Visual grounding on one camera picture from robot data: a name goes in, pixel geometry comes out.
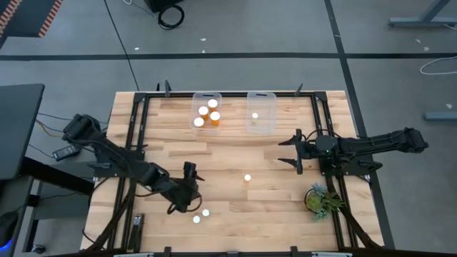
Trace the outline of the black mat with orange stripes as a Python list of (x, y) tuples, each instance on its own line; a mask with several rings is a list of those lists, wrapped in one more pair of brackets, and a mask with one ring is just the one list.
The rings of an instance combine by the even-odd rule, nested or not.
[(45, 37), (63, 0), (0, 0), (0, 36)]

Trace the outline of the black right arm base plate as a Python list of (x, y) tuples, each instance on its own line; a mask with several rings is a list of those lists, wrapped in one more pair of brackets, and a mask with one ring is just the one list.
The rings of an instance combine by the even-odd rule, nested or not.
[(383, 166), (382, 163), (366, 160), (362, 157), (353, 159), (320, 158), (319, 164), (323, 174), (330, 176), (365, 176)]

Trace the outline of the black rectangular device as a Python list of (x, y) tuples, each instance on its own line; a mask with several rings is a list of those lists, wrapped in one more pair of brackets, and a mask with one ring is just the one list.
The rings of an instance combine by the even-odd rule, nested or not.
[(144, 227), (144, 214), (135, 215), (131, 235), (127, 249), (133, 253), (138, 253), (141, 250), (142, 232)]

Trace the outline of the black aluminium table frame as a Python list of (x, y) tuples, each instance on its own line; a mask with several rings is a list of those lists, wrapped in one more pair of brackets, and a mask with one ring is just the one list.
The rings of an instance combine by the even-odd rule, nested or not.
[[(189, 126), (192, 95), (173, 92), (170, 98), (153, 96), (147, 104), (135, 102), (131, 92), (118, 92), (114, 99), (108, 137), (114, 143), (144, 145), (145, 158), (164, 167), (173, 177), (183, 174), (186, 161), (196, 164), (202, 203), (194, 201), (188, 213), (167, 214), (169, 202), (136, 189), (133, 206), (121, 217), (107, 242), (120, 248), (129, 241), (133, 218), (145, 216), (141, 249), (173, 253), (237, 251), (330, 251), (339, 246), (360, 246), (361, 240), (347, 223), (335, 225), (332, 218), (315, 222), (303, 202), (313, 183), (325, 183), (318, 161), (303, 163), (303, 173), (279, 158), (293, 158), (292, 146), (278, 144), (296, 129), (314, 134), (314, 119), (323, 107), (309, 92), (299, 97), (277, 95), (276, 128), (270, 135), (246, 130), (246, 95), (222, 95), (222, 120), (218, 129), (198, 131)], [(251, 180), (244, 181), (249, 174)], [(202, 211), (208, 209), (209, 216)], [(194, 223), (193, 217), (200, 222)]]

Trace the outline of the black power adapter brick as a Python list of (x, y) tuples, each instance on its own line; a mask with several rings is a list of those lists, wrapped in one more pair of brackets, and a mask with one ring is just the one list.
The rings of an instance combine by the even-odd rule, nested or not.
[(72, 157), (72, 156), (76, 156), (78, 154), (80, 154), (81, 152), (81, 148), (74, 145), (74, 144), (70, 144), (68, 146), (65, 146), (63, 148), (60, 148), (59, 150), (56, 150), (52, 153), (52, 156), (54, 157), (54, 159), (56, 161), (61, 161), (65, 158), (69, 158), (69, 157)]

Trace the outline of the black box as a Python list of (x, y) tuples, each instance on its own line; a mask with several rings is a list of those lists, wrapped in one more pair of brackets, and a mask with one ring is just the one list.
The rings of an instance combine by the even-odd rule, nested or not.
[(163, 8), (182, 2), (183, 0), (144, 0), (144, 3), (153, 12), (159, 12)]

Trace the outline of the black rounded object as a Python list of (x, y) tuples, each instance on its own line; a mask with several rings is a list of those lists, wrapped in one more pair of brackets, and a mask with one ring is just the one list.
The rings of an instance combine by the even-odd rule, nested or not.
[(5, 251), (11, 245), (18, 219), (16, 211), (0, 215), (0, 251)]

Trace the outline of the grey desk foot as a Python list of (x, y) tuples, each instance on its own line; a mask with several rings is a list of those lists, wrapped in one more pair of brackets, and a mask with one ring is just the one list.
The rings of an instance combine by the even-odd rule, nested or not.
[(427, 121), (457, 121), (457, 111), (425, 112), (423, 118)]

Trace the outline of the black monitor edge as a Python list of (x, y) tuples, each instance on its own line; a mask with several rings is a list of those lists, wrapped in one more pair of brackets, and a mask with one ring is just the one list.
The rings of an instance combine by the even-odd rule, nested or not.
[(0, 181), (26, 173), (26, 150), (45, 85), (0, 86)]

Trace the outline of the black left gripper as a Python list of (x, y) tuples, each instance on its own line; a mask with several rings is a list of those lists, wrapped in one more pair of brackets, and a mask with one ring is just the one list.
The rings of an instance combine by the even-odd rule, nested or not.
[(205, 179), (197, 175), (196, 164), (187, 161), (184, 163), (183, 170), (183, 178), (169, 178), (174, 185), (167, 191), (167, 199), (171, 202), (167, 213), (174, 211), (186, 213), (189, 211), (191, 202), (201, 197), (197, 181), (205, 181)]

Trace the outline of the potted green succulent plant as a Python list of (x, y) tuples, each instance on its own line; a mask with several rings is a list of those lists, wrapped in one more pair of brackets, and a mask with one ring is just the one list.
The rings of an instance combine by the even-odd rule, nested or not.
[(327, 218), (333, 211), (344, 207), (343, 200), (336, 192), (330, 192), (325, 186), (313, 183), (304, 197), (306, 208), (314, 214), (315, 222)]

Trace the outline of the black desk crossbar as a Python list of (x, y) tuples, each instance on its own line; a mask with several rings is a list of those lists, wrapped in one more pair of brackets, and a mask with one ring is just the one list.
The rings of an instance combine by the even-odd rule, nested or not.
[(53, 168), (29, 157), (24, 157), (19, 173), (84, 195), (91, 195), (94, 188), (92, 182), (58, 170), (57, 168)]

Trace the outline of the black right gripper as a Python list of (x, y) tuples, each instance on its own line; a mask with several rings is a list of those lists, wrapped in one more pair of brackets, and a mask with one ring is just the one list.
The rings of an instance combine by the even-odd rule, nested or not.
[(296, 129), (296, 135), (293, 135), (290, 139), (279, 143), (279, 146), (287, 146), (287, 145), (294, 145), (297, 152), (297, 159), (293, 158), (279, 158), (279, 161), (292, 165), (296, 168), (297, 174), (303, 173), (303, 164), (302, 160), (310, 160), (314, 158), (318, 158), (316, 145), (313, 143), (309, 143), (303, 140), (303, 134), (301, 129)]

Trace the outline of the grey desk leg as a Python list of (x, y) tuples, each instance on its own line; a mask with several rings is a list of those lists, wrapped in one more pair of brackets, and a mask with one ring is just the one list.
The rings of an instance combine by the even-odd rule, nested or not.
[(438, 14), (451, 0), (435, 0), (420, 16), (393, 17), (388, 20), (392, 27), (442, 27), (457, 25), (457, 17), (444, 17)]

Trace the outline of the clear plastic bin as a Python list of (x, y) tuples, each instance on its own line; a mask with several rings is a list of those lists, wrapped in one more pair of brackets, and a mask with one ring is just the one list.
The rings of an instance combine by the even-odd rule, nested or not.
[[(250, 133), (272, 134), (276, 127), (276, 95), (266, 91), (249, 91), (246, 97), (246, 130)], [(258, 114), (256, 124), (252, 113)]]
[[(219, 103), (217, 111), (221, 114), (220, 118), (220, 124), (218, 126), (212, 126), (211, 125), (211, 119), (210, 119), (210, 113), (212, 111), (209, 110), (209, 119), (205, 121), (205, 125), (203, 128), (195, 128), (194, 127), (194, 119), (197, 117), (200, 117), (198, 113), (198, 109), (201, 106), (206, 106), (208, 107), (208, 100), (210, 99), (216, 99)], [(221, 120), (222, 120), (222, 95), (220, 93), (214, 93), (214, 92), (197, 92), (193, 95), (192, 101), (191, 101), (191, 110), (189, 113), (189, 126), (194, 129), (194, 130), (200, 130), (200, 131), (210, 131), (210, 130), (216, 130), (219, 128), (221, 125)]]

